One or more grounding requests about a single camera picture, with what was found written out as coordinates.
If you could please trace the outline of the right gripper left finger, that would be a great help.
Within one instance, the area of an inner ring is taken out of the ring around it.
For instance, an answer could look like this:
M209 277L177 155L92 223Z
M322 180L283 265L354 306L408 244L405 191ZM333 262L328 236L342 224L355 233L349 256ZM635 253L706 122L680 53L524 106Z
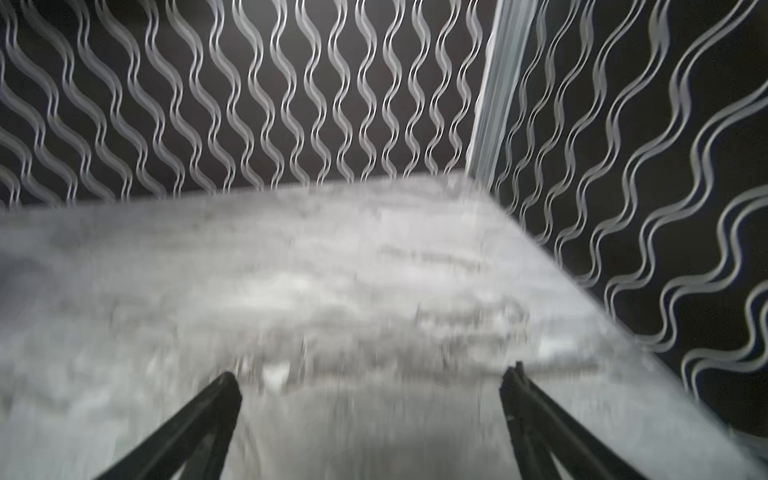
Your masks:
M219 479L241 404L236 377L222 373L99 477Z

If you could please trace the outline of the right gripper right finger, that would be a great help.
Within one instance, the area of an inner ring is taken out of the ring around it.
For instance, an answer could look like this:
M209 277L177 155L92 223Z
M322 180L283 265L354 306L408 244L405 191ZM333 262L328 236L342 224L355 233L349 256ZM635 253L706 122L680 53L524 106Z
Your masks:
M558 465L573 479L645 477L536 385L522 362L505 371L499 394L523 479L559 479Z

